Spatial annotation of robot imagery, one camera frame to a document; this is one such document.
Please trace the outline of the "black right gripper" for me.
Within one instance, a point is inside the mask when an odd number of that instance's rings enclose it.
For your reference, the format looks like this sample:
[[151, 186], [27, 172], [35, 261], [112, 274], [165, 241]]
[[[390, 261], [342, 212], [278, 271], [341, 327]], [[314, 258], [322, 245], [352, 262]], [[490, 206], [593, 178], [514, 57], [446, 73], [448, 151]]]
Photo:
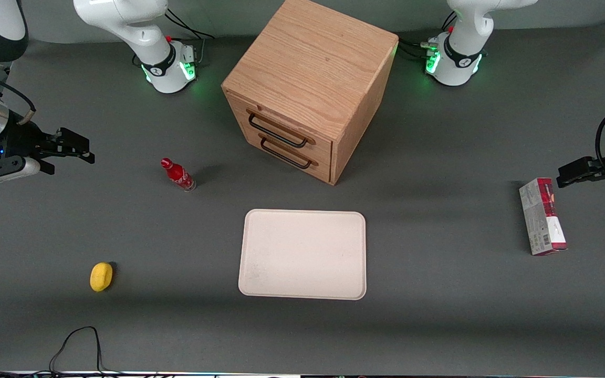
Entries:
[[12, 156], [30, 157], [39, 160], [40, 171], [49, 175], [55, 174], [55, 166], [44, 161], [48, 157], [75, 157], [94, 164], [95, 156], [86, 137], [67, 128], [48, 134], [31, 121], [18, 124], [22, 119], [17, 113], [8, 114], [6, 127], [0, 134], [0, 160]]

